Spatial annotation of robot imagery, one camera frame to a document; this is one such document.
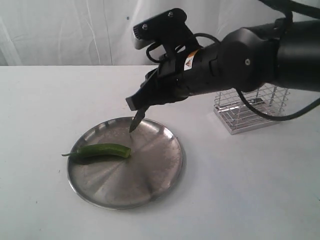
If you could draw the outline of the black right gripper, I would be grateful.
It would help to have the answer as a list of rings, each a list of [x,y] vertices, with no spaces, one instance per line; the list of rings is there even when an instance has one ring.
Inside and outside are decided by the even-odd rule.
[[[136,117],[144,119],[151,106],[175,103],[187,98],[182,91],[183,64],[185,53],[179,53],[174,60],[166,60],[145,75],[144,82],[136,93],[127,97],[126,103]]]

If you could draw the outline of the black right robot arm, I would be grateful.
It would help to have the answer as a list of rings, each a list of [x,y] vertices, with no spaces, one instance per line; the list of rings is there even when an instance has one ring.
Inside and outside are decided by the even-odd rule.
[[[150,71],[126,102],[138,111],[229,89],[247,93],[266,83],[319,91],[319,21],[294,22],[287,28],[274,23],[242,27],[205,47],[192,38],[184,51]]]

